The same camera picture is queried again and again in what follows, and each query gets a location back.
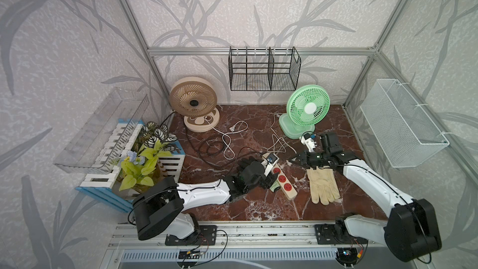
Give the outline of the black work glove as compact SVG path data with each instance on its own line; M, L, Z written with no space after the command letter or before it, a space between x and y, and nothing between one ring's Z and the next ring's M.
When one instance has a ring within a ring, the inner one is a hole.
M243 158L238 162L239 185L244 193L261 187L270 189L278 179L279 174L273 172L271 163L266 159L258 160L253 157Z

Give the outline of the beige red power strip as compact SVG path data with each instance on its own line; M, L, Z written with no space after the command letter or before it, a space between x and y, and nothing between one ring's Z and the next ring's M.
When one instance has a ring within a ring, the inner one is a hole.
M287 178L283 166L278 162L276 163L275 168L270 172L277 175L276 181L271 185L269 190L273 193L281 191L289 201L295 199L298 195L297 190L291 184L290 180Z

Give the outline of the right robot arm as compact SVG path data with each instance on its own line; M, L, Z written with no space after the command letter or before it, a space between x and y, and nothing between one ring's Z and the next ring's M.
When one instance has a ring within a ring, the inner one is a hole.
M358 214L343 215L335 223L338 240L360 237L385 245L398 260L409 262L441 250L436 212L426 199L414 199L379 176L353 151L343 149L335 133L300 137L306 150L289 161L307 172L311 200L328 205L340 198L339 173L361 188L385 213L386 220Z

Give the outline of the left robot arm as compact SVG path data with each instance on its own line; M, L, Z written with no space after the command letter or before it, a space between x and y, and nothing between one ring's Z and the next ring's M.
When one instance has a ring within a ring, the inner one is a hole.
M186 210L238 201L257 187L271 188L277 178L267 161L252 157L241 159L236 173L211 183L184 184L166 178L133 201L138 239L149 240L163 232L188 238L199 232L199 224Z

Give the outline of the green desk fan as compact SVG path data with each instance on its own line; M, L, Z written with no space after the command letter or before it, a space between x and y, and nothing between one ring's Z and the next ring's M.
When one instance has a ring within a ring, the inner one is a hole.
M286 113L279 118L280 128L290 139L300 139L306 132L314 132L315 125L329 112L331 100L319 85L298 88L289 98Z

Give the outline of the beige desk fan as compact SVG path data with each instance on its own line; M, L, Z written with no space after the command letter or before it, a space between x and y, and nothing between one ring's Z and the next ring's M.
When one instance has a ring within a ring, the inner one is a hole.
M185 127L205 133L219 123L217 94L211 83L200 77L184 77L172 87L169 96L172 109L184 117Z

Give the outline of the cream leather glove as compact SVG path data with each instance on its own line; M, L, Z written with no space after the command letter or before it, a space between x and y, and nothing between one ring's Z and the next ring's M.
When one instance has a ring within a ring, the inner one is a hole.
M333 169L310 168L307 170L307 178L313 204L328 205L341 198Z

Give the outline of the white mesh basket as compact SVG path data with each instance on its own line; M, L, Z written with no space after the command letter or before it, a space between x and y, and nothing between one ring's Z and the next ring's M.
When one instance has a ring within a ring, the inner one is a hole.
M397 79L378 79L360 109L393 168L414 168L449 140Z

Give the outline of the artificial green plant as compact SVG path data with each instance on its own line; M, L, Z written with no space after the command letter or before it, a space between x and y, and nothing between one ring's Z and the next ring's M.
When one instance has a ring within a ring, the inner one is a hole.
M121 169L117 181L119 191L135 190L144 193L164 179L161 158L171 157L171 145L175 134L169 132L165 123L148 122L138 134L133 149L117 160Z

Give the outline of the blue white wooden crate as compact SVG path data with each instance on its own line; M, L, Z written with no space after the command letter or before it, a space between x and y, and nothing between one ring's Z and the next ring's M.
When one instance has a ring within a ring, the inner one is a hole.
M178 182L185 153L175 134L163 124L120 120L93 163L105 174L87 174L76 188L115 210L129 212L133 199L168 176Z

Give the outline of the clear plastic tray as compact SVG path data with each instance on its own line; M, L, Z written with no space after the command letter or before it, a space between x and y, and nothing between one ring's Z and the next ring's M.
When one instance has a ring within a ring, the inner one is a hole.
M110 173L148 105L147 94L115 87L54 165L66 173Z

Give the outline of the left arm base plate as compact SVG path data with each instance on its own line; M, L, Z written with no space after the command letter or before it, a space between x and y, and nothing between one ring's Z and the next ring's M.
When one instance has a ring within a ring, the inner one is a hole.
M192 234L184 239L179 239L174 235L167 235L165 240L166 246L214 246L217 238L216 225L200 225L199 230L195 230Z

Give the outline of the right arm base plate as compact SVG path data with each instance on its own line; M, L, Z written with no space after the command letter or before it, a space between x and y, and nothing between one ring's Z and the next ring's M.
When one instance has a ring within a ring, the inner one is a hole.
M314 231L319 245L365 245L368 243L367 239L351 236L343 226L337 224L316 224Z

